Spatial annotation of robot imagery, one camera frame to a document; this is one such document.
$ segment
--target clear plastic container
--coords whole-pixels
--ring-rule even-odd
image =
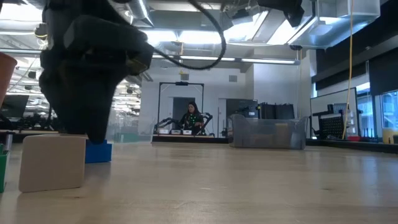
[[[232,147],[304,149],[307,117],[300,120],[228,118],[228,139]]]

